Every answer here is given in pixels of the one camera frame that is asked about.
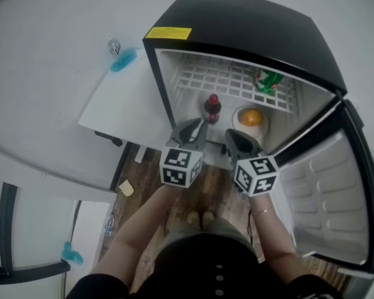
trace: shoe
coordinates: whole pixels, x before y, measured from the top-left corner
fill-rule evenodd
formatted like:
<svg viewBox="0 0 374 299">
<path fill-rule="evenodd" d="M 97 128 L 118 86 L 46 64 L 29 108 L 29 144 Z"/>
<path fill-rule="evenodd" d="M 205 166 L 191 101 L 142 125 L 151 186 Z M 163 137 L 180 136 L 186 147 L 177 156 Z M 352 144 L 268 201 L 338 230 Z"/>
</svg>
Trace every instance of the shoe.
<svg viewBox="0 0 374 299">
<path fill-rule="evenodd" d="M 190 212 L 188 214 L 187 223 L 192 225 L 195 229 L 201 230 L 201 225 L 199 224 L 199 214 L 197 212 Z"/>
<path fill-rule="evenodd" d="M 202 229 L 207 230 L 209 224 L 214 220 L 214 215 L 212 212 L 206 211 L 202 216 Z"/>
</svg>

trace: person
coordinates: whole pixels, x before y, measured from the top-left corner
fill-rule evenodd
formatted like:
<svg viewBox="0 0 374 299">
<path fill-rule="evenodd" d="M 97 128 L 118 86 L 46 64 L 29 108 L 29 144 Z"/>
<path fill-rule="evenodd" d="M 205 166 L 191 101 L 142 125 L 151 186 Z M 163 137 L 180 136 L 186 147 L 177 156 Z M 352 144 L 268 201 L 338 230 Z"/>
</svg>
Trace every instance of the person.
<svg viewBox="0 0 374 299">
<path fill-rule="evenodd" d="M 166 185 L 157 189 L 67 298 L 342 298 L 301 264 L 268 194 L 249 199 L 265 265 L 258 263 L 248 240 L 229 222 L 206 212 L 206 231 L 200 232 L 199 216 L 193 212 L 189 224 L 166 236 L 153 273 L 129 295 L 140 256 L 180 192 Z"/>
</svg>

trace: door shelf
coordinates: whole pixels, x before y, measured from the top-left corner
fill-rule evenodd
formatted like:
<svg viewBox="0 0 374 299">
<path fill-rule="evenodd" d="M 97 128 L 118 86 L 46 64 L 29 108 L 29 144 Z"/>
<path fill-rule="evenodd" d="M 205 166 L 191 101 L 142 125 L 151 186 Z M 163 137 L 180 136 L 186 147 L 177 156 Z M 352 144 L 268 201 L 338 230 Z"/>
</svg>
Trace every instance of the door shelf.
<svg viewBox="0 0 374 299">
<path fill-rule="evenodd" d="M 294 80 L 284 77 L 273 95 L 264 94 L 254 86 L 258 70 L 248 64 L 213 56 L 184 54 L 174 81 L 177 87 L 229 95 L 296 114 L 297 92 Z"/>
</svg>

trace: open fridge door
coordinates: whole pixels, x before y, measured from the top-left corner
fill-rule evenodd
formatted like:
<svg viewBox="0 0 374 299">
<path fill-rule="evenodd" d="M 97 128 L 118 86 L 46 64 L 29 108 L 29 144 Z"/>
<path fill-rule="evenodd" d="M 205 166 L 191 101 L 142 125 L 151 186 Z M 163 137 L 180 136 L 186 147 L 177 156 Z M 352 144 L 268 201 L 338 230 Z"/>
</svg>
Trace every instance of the open fridge door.
<svg viewBox="0 0 374 299">
<path fill-rule="evenodd" d="M 301 255 L 374 272 L 374 165 L 349 101 L 275 156 Z"/>
</svg>

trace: black fridge top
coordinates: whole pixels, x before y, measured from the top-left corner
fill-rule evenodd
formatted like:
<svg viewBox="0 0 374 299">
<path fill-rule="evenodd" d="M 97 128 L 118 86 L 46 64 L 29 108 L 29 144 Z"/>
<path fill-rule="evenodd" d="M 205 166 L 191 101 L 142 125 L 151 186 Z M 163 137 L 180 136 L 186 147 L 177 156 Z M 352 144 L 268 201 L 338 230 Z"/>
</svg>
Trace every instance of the black fridge top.
<svg viewBox="0 0 374 299">
<path fill-rule="evenodd" d="M 346 93 L 313 20 L 266 0 L 176 0 L 154 27 L 192 28 L 187 40 L 147 39 L 146 48 L 212 51 L 285 71 Z"/>
</svg>

